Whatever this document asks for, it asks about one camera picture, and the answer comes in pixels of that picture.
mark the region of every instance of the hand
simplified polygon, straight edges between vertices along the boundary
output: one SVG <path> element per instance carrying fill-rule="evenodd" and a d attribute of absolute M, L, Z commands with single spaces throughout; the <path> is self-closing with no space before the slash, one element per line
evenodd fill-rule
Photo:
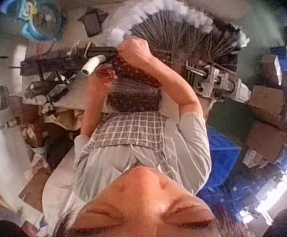
<path fill-rule="evenodd" d="M 145 70 L 153 58 L 148 42 L 135 36 L 130 36 L 118 47 L 119 55 L 130 65 Z"/>
<path fill-rule="evenodd" d="M 107 96 L 115 79 L 117 76 L 111 64 L 100 65 L 89 78 L 90 94 Z"/>

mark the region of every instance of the brush bristles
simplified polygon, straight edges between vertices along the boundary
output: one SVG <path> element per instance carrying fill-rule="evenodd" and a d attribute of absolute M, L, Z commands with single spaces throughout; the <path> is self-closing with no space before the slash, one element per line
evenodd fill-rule
<path fill-rule="evenodd" d="M 147 40 L 151 48 L 184 54 L 184 60 L 195 63 L 199 59 L 219 61 L 250 41 L 239 26 L 222 23 L 176 0 L 125 2 L 106 34 L 108 46 L 117 47 L 125 35 L 134 35 Z"/>

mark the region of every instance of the plaid apron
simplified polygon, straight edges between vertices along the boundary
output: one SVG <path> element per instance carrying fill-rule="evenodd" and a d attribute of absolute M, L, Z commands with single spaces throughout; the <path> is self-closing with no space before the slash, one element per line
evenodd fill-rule
<path fill-rule="evenodd" d="M 157 112 L 106 114 L 90 141 L 84 146 L 78 164 L 95 148 L 143 146 L 154 150 L 155 156 L 160 160 L 161 171 L 176 180 L 164 152 L 163 130 L 166 120 L 165 116 Z"/>

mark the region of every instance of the sleeve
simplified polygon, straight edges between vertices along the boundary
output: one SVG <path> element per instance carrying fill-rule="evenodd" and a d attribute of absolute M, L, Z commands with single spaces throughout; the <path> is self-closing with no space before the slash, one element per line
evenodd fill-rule
<path fill-rule="evenodd" d="M 178 129 L 192 160 L 180 160 L 185 180 L 194 186 L 196 194 L 207 182 L 212 160 L 204 118 L 197 112 L 187 112 L 180 118 Z"/>
<path fill-rule="evenodd" d="M 82 149 L 89 140 L 90 138 L 86 135 L 79 135 L 74 139 L 74 167 L 78 164 Z"/>

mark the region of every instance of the floor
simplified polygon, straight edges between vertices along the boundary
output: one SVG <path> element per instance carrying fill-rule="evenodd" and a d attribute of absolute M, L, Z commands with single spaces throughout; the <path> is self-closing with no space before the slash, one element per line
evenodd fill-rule
<path fill-rule="evenodd" d="M 249 45 L 239 54 L 238 76 L 252 89 L 253 85 L 260 84 L 261 81 L 262 56 L 269 53 L 270 47 L 285 43 L 283 20 L 279 12 L 263 0 L 248 2 L 251 4 L 251 11 L 237 21 L 251 39 Z M 242 159 L 247 151 L 244 143 L 253 122 L 254 116 L 250 108 L 231 100 L 215 104 L 210 112 L 208 124 L 242 147 L 234 172 L 244 167 Z"/>
<path fill-rule="evenodd" d="M 0 34 L 0 85 L 6 85 L 11 93 L 21 91 L 19 72 L 10 70 L 24 59 L 28 41 L 17 36 Z M 0 112 L 0 121 L 13 118 L 7 109 Z M 30 167 L 30 151 L 27 149 L 19 127 L 0 131 L 0 195 L 14 209 L 20 208 L 30 222 L 35 223 L 40 213 L 22 202 L 18 195 L 27 184 L 24 172 Z"/>

